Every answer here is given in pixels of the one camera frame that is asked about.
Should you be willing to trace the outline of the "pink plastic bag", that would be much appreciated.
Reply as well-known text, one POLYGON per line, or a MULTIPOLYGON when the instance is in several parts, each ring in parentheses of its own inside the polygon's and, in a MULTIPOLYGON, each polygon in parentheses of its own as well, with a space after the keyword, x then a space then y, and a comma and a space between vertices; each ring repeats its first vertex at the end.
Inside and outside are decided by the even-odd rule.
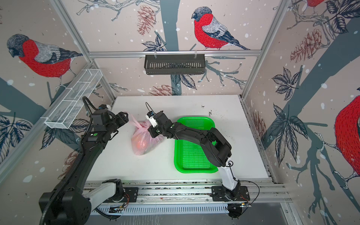
POLYGON ((135 126, 135 132, 131 137, 133 153, 137 156, 147 154, 160 145, 164 137, 162 135, 152 138, 148 128, 152 128, 149 121, 137 121, 135 117, 129 115, 129 123, 135 126))

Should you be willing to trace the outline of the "green plastic perforated basket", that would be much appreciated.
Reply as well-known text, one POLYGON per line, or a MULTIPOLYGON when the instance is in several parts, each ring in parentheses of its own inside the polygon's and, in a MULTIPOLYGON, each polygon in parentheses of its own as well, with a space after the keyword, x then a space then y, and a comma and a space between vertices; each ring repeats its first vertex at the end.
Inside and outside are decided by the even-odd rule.
MULTIPOLYGON (((182 117, 179 123, 195 129, 209 130, 215 123, 208 117, 182 117)), ((218 168, 209 162, 201 146, 185 140, 176 140, 174 166, 181 173, 215 173, 218 168)))

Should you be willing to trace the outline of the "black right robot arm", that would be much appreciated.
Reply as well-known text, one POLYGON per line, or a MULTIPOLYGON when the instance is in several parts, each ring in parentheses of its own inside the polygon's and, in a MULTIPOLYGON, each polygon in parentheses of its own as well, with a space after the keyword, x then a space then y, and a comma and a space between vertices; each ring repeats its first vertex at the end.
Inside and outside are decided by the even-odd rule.
POLYGON ((218 168, 222 179, 219 191, 211 195, 215 201, 238 201, 241 196, 241 182, 233 175, 231 167, 231 145, 216 129, 200 130, 172 122, 163 111, 149 111, 146 119, 151 123, 148 131, 152 138, 162 135, 168 139, 189 141, 200 146, 208 161, 218 168))

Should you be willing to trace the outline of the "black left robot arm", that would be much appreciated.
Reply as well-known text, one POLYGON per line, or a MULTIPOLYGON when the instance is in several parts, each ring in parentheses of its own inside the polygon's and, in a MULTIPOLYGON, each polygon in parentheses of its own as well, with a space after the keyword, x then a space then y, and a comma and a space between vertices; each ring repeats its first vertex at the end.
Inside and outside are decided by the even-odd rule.
POLYGON ((108 109, 96 110, 91 125, 80 140, 79 153, 65 177, 53 191, 39 199, 41 225, 84 225, 95 209, 83 188, 97 158, 107 143, 128 123, 128 113, 114 114, 108 109))

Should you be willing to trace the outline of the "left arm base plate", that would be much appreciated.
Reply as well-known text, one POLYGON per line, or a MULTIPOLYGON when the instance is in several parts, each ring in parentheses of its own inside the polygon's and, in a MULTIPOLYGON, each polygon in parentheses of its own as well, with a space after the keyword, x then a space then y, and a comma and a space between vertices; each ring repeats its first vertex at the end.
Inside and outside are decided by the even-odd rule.
POLYGON ((110 198, 111 203, 135 203, 137 201, 139 188, 124 187, 120 191, 116 191, 115 195, 110 198))

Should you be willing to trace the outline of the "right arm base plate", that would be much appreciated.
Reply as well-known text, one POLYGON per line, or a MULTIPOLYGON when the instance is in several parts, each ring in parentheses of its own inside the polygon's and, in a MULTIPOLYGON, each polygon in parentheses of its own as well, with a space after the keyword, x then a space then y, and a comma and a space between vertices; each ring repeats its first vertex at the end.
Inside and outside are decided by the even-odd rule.
POLYGON ((246 186, 239 186, 234 190, 228 190, 223 186, 212 186, 210 197, 212 197, 214 202, 250 201, 246 186))

